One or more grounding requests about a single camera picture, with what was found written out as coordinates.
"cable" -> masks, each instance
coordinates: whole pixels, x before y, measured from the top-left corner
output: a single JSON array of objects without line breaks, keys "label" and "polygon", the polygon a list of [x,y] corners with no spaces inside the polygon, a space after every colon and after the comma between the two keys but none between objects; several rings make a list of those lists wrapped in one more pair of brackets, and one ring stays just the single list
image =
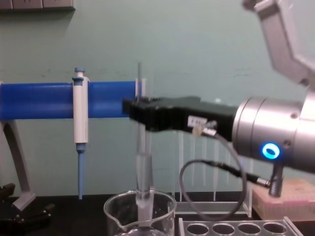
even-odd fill
[{"label": "cable", "polygon": [[234,213],[236,213],[238,211],[238,209],[242,206],[242,203],[243,201],[245,200],[245,197],[246,197],[246,193],[247,193],[247,173],[245,173],[239,159],[238,159],[238,154],[237,152],[234,150],[234,148],[232,148],[229,144],[228,144],[228,141],[222,137],[221,135],[219,135],[217,132],[215,132],[213,129],[208,129],[208,128],[205,128],[203,129],[203,132],[202,134],[204,136],[207,136],[207,137],[211,137],[211,138],[216,138],[217,140],[219,140],[227,149],[228,151],[231,153],[232,157],[234,158],[237,166],[239,167],[239,172],[240,172],[240,176],[242,177],[242,193],[241,193],[241,196],[236,204],[236,206],[233,208],[233,210],[231,210],[228,214],[225,214],[221,217],[210,217],[210,216],[207,216],[205,215],[204,213],[202,213],[196,206],[195,204],[193,203],[193,201],[190,199],[190,197],[188,196],[186,190],[185,190],[185,187],[184,187],[184,183],[183,183],[183,174],[184,174],[184,171],[185,169],[193,164],[193,163],[204,163],[204,164],[207,164],[207,165],[210,165],[209,161],[205,161],[205,160],[192,160],[192,161],[188,161],[182,168],[181,168],[181,171],[180,171],[180,176],[179,176],[179,185],[180,185],[180,188],[182,190],[182,193],[183,193],[183,196],[184,198],[186,199],[186,201],[189,203],[189,205],[191,206],[191,208],[196,211],[196,213],[200,216],[200,218],[202,218],[202,220],[204,221],[222,221],[222,220],[226,220],[228,219],[229,217],[231,217]]}]

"black countertop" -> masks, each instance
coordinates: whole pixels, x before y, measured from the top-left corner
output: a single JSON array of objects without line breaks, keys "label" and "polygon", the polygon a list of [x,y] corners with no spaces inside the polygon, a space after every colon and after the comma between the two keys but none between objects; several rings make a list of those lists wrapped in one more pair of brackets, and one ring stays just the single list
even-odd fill
[{"label": "black countertop", "polygon": [[[81,201],[76,196],[37,197],[25,212],[40,211],[46,205],[53,203],[55,209],[51,225],[49,228],[31,232],[27,236],[104,236],[107,229],[103,205],[109,197],[110,195],[85,196]],[[221,193],[217,197],[218,201],[235,200],[235,195],[231,193]],[[196,220],[196,216],[192,215],[178,217],[182,217],[184,220]],[[246,215],[234,215],[230,220],[260,220],[260,218],[254,213],[251,219]],[[304,236],[315,235],[315,222],[294,222],[294,224]]]}]

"rack hole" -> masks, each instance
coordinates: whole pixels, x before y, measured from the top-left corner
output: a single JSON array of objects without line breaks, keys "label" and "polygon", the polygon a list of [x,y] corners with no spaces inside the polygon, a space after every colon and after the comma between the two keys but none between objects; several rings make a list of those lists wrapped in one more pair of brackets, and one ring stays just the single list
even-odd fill
[{"label": "rack hole", "polygon": [[231,235],[234,233],[234,227],[229,224],[215,224],[212,230],[219,235]]},{"label": "rack hole", "polygon": [[266,223],[264,224],[264,229],[274,234],[283,234],[286,232],[285,226],[280,223]]},{"label": "rack hole", "polygon": [[208,233],[209,228],[203,224],[188,225],[187,231],[193,235],[204,235]]},{"label": "rack hole", "polygon": [[258,225],[250,223],[240,224],[238,229],[249,235],[255,235],[260,232],[260,227]]}]

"gray cable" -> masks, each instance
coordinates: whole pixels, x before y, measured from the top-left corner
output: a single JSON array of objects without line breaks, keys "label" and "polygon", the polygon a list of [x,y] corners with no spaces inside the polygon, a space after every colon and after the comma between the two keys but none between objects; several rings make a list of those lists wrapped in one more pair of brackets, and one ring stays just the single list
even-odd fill
[{"label": "gray cable", "polygon": [[203,135],[205,136],[208,136],[208,137],[211,137],[211,138],[216,138],[217,140],[219,140],[227,149],[228,151],[231,153],[232,157],[234,158],[237,166],[240,168],[240,172],[241,172],[241,176],[242,176],[242,193],[241,193],[241,197],[240,199],[238,200],[235,208],[230,211],[229,213],[221,216],[221,217],[209,217],[207,215],[205,215],[204,213],[202,213],[197,207],[196,205],[193,203],[193,201],[189,198],[186,190],[185,190],[185,187],[184,187],[184,184],[183,184],[183,174],[184,174],[184,171],[185,169],[193,164],[193,163],[204,163],[205,160],[203,159],[196,159],[196,160],[192,160],[192,161],[189,161],[187,162],[182,168],[181,168],[181,171],[180,171],[180,176],[179,176],[179,185],[180,185],[180,188],[182,190],[182,194],[184,196],[184,198],[186,199],[186,201],[189,203],[189,205],[191,206],[191,208],[200,216],[200,218],[204,221],[222,221],[222,220],[226,220],[228,219],[229,217],[231,217],[235,212],[238,211],[238,209],[242,206],[242,203],[243,201],[245,200],[245,197],[246,197],[246,193],[247,193],[247,177],[246,177],[246,173],[238,159],[238,154],[237,152],[235,151],[234,148],[232,148],[229,144],[228,144],[228,141],[222,137],[221,135],[219,135],[218,133],[216,133],[214,136],[211,136],[211,135],[207,135],[205,133],[203,133]]}]

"gray stand leg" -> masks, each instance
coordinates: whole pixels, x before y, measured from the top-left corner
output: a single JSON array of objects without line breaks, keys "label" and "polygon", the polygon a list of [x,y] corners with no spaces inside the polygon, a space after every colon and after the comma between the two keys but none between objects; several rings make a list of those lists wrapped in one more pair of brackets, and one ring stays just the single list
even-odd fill
[{"label": "gray stand leg", "polygon": [[35,194],[31,190],[29,173],[26,167],[24,153],[16,122],[14,120],[10,120],[2,121],[1,123],[4,135],[12,154],[16,173],[22,191],[21,196],[13,203],[13,205],[20,211],[22,211],[35,199]]}]

